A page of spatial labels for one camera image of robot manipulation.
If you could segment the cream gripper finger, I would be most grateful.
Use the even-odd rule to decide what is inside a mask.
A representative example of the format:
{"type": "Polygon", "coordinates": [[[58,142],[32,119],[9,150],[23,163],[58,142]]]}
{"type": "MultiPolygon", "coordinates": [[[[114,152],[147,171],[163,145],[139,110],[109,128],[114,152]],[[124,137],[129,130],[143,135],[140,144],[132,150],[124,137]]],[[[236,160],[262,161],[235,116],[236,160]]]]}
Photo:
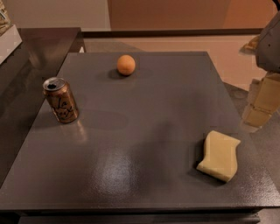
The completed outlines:
{"type": "Polygon", "coordinates": [[[248,105],[241,119],[245,129],[260,129],[280,107],[280,74],[267,73],[253,79],[248,91],[248,105]]]}
{"type": "Polygon", "coordinates": [[[259,39],[260,39],[259,36],[255,36],[244,46],[244,48],[246,50],[255,51],[258,46],[259,39]]]}

